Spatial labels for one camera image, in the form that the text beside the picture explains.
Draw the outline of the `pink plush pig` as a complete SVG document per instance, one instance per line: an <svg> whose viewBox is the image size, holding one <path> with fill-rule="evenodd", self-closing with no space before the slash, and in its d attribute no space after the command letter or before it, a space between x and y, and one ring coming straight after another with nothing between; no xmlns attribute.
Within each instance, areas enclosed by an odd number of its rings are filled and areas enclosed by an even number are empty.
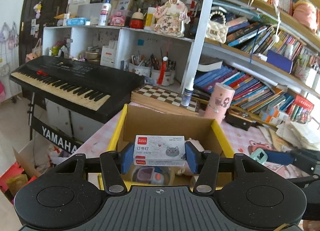
<svg viewBox="0 0 320 231"><path fill-rule="evenodd" d="M191 138L188 139L185 142L185 154L183 155L185 164L181 167L175 167L175 174L178 176L199 175L206 160L203 152L204 148L198 140L194 140Z"/></svg>

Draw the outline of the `mint green correction tape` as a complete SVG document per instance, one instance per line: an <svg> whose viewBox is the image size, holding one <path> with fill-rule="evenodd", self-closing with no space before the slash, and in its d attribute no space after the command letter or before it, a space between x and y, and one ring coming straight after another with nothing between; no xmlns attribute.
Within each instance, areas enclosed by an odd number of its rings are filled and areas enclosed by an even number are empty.
<svg viewBox="0 0 320 231"><path fill-rule="evenodd" d="M265 164L267 162L268 155L265 152L265 150L258 148L257 150L255 150L250 154L250 158L260 164Z"/></svg>

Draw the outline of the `staples box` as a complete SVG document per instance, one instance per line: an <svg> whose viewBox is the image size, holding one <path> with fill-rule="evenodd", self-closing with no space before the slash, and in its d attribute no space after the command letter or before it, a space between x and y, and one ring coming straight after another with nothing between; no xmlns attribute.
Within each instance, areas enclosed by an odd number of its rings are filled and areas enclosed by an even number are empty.
<svg viewBox="0 0 320 231"><path fill-rule="evenodd" d="M137 135L133 151L134 165L181 167L185 160L184 136Z"/></svg>

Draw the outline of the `toy car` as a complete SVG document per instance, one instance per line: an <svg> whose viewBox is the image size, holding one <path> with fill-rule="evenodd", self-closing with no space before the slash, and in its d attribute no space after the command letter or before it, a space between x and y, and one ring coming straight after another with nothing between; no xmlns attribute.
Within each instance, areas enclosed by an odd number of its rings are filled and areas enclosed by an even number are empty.
<svg viewBox="0 0 320 231"><path fill-rule="evenodd" d="M135 166L131 172L132 182L150 185L171 185L175 174L169 167Z"/></svg>

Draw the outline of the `stack of papers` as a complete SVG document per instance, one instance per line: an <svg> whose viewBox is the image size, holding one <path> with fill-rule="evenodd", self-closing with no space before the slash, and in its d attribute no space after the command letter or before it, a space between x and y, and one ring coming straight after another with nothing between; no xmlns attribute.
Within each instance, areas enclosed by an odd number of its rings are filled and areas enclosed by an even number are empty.
<svg viewBox="0 0 320 231"><path fill-rule="evenodd" d="M311 123L285 121L277 126L276 134L296 148L319 151L319 129Z"/></svg>

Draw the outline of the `yellow cardboard box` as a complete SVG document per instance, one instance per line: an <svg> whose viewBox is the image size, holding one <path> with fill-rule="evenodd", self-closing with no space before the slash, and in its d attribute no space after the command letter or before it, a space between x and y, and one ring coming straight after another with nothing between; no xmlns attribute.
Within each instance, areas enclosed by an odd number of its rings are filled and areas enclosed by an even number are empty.
<svg viewBox="0 0 320 231"><path fill-rule="evenodd" d="M109 161L116 169L116 180L121 180L132 165L169 169L169 178L142 182L143 186L155 188L157 194L163 194L166 186L176 185L177 174L191 176L199 172L201 166L192 149L209 150L221 157L234 154L215 120L132 105L124 106L108 149L115 150L114 157L120 160L118 165Z"/></svg>

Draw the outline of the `red dictionary book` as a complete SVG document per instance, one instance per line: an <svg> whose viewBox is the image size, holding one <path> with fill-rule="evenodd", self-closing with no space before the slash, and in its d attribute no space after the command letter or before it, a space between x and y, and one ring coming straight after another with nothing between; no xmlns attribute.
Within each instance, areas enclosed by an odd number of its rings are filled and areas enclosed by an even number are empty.
<svg viewBox="0 0 320 231"><path fill-rule="evenodd" d="M296 95L295 100L293 102L295 105L306 109L307 111L311 112L314 108L314 104L308 101L306 98L302 97L301 95Z"/></svg>

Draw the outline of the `dark brown wooden box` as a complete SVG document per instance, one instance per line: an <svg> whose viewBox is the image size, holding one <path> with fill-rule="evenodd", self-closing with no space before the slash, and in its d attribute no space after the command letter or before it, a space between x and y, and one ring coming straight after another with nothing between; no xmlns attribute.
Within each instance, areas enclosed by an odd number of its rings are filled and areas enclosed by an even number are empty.
<svg viewBox="0 0 320 231"><path fill-rule="evenodd" d="M245 131L248 131L253 125L253 119L249 117L248 113L238 109L229 108L226 112L225 121L231 126Z"/></svg>

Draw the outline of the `black electronic keyboard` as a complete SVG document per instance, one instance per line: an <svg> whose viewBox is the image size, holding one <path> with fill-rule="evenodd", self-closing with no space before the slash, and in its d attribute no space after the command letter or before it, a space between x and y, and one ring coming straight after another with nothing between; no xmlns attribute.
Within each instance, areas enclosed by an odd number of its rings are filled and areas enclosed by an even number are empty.
<svg viewBox="0 0 320 231"><path fill-rule="evenodd" d="M43 55L11 72L24 89L101 123L108 122L144 85L135 73Z"/></svg>

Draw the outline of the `wooden chess board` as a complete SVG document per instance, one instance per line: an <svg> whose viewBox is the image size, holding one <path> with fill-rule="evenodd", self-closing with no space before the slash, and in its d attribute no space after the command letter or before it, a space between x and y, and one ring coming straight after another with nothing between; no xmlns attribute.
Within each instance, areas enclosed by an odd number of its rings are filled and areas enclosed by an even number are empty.
<svg viewBox="0 0 320 231"><path fill-rule="evenodd" d="M188 106L181 105L182 96L156 86L144 85L132 91L131 102L175 115L198 116L200 102L191 99Z"/></svg>

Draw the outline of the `pink cylinder humidifier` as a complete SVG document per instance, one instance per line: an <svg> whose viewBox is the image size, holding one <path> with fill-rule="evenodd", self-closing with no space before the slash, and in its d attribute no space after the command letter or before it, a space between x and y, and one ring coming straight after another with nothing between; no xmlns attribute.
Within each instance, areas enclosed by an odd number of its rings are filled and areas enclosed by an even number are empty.
<svg viewBox="0 0 320 231"><path fill-rule="evenodd" d="M234 94L235 90L230 86L216 83L206 107L204 118L214 119L218 124L221 124L227 109L231 105Z"/></svg>

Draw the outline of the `spray bottle blue label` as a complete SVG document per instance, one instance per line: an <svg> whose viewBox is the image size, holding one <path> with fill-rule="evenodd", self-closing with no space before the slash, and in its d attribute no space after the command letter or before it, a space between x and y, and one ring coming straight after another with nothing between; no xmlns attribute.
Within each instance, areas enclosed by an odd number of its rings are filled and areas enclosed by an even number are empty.
<svg viewBox="0 0 320 231"><path fill-rule="evenodd" d="M182 99L181 99L181 105L183 107L188 107L192 98L194 90L194 78L190 78L189 81L187 82L184 92L182 94Z"/></svg>

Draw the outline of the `white bookshelf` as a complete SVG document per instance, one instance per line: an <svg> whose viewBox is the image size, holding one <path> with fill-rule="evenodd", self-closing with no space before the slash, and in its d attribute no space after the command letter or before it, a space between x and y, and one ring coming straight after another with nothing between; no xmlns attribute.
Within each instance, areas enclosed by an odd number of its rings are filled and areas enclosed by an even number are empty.
<svg viewBox="0 0 320 231"><path fill-rule="evenodd" d="M182 93L186 82L195 77L199 60L193 55L220 59L227 65L238 68L248 74L276 87L287 87L290 94L314 97L313 104L319 107L319 93L308 87L300 79L282 69L249 55L236 48L217 41L204 39L197 44L193 39L158 34L155 31L117 26L60 26L45 27L42 37L42 53L48 55L51 48L60 40L69 40L68 57L76 58L84 53L89 46L106 46L110 40L118 42L117 48L108 52L113 68L126 70L129 67L131 55L141 53L146 57L151 54L160 56L168 54L177 62L174 83L168 88Z"/></svg>

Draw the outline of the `white quilted handbag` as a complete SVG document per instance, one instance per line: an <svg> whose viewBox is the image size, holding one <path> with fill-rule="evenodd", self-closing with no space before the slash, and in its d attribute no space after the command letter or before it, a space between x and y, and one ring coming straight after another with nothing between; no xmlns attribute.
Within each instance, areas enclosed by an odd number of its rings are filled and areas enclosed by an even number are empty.
<svg viewBox="0 0 320 231"><path fill-rule="evenodd" d="M222 23L212 21L211 18L214 15L221 16ZM207 23L206 38L224 44L227 39L228 28L229 27L226 25L226 17L224 13L221 11L213 11L209 16Z"/></svg>

